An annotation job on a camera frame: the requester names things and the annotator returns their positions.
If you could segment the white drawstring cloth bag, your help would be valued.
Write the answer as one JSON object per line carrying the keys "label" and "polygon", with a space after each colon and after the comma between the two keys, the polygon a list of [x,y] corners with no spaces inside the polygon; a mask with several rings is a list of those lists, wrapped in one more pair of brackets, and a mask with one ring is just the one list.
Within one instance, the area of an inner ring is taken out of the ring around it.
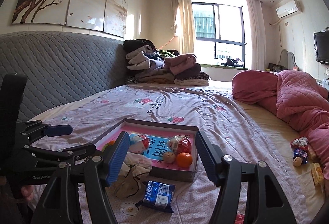
{"label": "white drawstring cloth bag", "polygon": [[142,154],[128,152],[117,180],[109,187],[110,193],[123,199],[135,196],[152,170],[152,161]]}

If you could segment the red blue ball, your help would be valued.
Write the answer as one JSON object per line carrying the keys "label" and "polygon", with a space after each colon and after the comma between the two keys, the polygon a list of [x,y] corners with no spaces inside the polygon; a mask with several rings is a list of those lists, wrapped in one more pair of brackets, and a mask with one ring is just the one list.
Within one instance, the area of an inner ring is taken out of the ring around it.
{"label": "red blue ball", "polygon": [[129,151],[135,154],[143,154],[150,144],[150,139],[144,134],[131,134],[129,136]]}

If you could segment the large orange tangerine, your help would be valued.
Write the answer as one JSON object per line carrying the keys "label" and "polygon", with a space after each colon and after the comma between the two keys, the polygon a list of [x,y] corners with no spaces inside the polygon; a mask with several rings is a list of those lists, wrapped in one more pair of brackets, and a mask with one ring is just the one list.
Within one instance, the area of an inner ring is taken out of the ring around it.
{"label": "large orange tangerine", "polygon": [[189,153],[182,152],[176,156],[176,164],[180,168],[189,168],[192,163],[193,157]]}

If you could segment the red white ball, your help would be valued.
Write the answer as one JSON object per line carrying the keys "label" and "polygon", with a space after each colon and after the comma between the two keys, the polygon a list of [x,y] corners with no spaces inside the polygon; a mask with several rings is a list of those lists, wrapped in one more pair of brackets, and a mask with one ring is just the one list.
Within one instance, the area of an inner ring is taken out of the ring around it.
{"label": "red white ball", "polygon": [[168,148],[175,154],[188,153],[191,154],[192,143],[188,137],[176,135],[167,142]]}

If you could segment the brown walnut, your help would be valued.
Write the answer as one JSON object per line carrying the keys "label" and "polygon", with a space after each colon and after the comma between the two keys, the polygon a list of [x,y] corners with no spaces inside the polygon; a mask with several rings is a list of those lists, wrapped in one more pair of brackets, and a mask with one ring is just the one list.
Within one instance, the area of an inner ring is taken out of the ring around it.
{"label": "brown walnut", "polygon": [[173,152],[164,152],[162,159],[165,163],[173,164],[176,160],[176,155]]}

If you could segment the blue snack packet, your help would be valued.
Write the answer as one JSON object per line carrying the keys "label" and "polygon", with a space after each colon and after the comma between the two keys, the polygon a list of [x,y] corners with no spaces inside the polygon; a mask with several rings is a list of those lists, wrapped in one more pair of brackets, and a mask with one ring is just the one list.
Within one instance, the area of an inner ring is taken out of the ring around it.
{"label": "blue snack packet", "polygon": [[172,214],[171,202],[176,186],[156,181],[147,181],[143,182],[143,184],[146,187],[144,196],[135,206],[144,206]]}

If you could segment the pink strawberry bedsheet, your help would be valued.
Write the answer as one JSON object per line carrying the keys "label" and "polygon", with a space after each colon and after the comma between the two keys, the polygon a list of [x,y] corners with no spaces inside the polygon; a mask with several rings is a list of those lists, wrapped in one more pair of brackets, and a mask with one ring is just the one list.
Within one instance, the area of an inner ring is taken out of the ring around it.
{"label": "pink strawberry bedsheet", "polygon": [[[229,83],[212,82],[208,87],[178,85],[125,85],[102,91],[77,102],[52,108],[32,120],[52,125],[70,124],[71,135],[44,137],[34,147],[61,151],[93,141],[124,118],[195,126],[212,143],[239,161],[265,160],[287,196],[297,223],[310,223],[323,203],[315,198],[308,168],[291,164],[290,141],[298,134],[271,112],[233,99]],[[193,183],[176,184],[173,214],[140,207],[142,194],[120,200],[110,198],[119,223],[209,223],[219,194],[198,159]]]}

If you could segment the grey pink cardboard tray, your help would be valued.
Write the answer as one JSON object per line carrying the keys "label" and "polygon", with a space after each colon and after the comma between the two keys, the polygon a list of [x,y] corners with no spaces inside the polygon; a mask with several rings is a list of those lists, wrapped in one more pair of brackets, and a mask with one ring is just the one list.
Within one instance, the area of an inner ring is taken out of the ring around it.
{"label": "grey pink cardboard tray", "polygon": [[[136,135],[145,135],[149,138],[149,147],[142,155],[152,162],[152,170],[149,173],[150,176],[173,181],[193,181],[198,161],[198,154],[195,146],[195,137],[199,132],[198,127],[126,118],[108,128],[99,137],[94,139],[93,144],[96,146],[97,150],[104,150],[104,147],[109,142],[115,141],[121,132],[127,132],[130,138]],[[162,159],[163,154],[171,150],[168,142],[175,136],[186,137],[191,142],[192,163],[188,168],[179,167],[175,162],[172,164],[166,163]]]}

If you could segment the grey quilted headboard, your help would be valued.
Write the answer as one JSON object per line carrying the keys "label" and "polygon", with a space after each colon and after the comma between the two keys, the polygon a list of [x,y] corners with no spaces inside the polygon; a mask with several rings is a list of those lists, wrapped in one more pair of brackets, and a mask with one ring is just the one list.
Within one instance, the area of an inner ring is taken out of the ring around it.
{"label": "grey quilted headboard", "polygon": [[125,51],[119,40],[62,31],[1,35],[1,77],[27,77],[18,121],[123,85]]}

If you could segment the small doll toy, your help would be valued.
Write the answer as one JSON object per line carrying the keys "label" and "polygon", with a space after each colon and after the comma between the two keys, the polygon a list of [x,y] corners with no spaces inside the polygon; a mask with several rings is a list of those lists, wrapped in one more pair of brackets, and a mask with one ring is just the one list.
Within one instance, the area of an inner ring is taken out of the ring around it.
{"label": "small doll toy", "polygon": [[291,141],[291,149],[293,150],[293,166],[300,167],[305,165],[308,160],[308,139],[300,137]]}

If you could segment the pile of folded clothes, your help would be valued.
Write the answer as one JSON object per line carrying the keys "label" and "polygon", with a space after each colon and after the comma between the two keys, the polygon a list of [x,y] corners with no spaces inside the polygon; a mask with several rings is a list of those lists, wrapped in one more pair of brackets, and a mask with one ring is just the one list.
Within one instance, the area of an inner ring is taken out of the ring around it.
{"label": "pile of folded clothes", "polygon": [[177,84],[184,87],[206,87],[210,77],[201,70],[193,53],[160,50],[147,39],[125,40],[127,84]]}

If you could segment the yellow snack packet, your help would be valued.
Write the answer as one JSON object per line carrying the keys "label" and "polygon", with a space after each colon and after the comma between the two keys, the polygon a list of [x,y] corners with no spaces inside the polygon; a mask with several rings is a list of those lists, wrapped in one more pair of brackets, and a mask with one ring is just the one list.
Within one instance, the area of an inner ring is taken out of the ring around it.
{"label": "yellow snack packet", "polygon": [[319,163],[311,163],[311,175],[315,187],[324,186],[324,176]]}

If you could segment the beige left curtain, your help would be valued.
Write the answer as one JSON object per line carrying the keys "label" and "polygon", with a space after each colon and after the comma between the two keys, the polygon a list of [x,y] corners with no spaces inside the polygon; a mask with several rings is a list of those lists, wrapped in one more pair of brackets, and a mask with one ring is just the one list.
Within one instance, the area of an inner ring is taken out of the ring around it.
{"label": "beige left curtain", "polygon": [[194,53],[196,41],[192,0],[171,0],[172,31],[179,40],[181,54]]}

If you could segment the beige right curtain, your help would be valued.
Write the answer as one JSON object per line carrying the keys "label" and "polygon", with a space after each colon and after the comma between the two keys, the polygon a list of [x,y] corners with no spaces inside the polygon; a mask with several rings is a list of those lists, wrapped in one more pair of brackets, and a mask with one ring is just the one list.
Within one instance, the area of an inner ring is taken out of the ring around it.
{"label": "beige right curtain", "polygon": [[263,11],[259,0],[246,0],[251,30],[251,69],[264,70],[266,37]]}

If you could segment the white air conditioner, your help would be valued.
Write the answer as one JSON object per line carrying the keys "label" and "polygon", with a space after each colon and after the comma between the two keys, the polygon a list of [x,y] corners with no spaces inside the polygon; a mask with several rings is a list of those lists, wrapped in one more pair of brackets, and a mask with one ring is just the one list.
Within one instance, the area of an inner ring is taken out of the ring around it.
{"label": "white air conditioner", "polygon": [[276,8],[276,13],[277,16],[282,19],[288,15],[291,15],[293,13],[301,13],[302,9],[300,6],[299,1],[297,0],[291,0],[287,3],[285,3],[284,5]]}

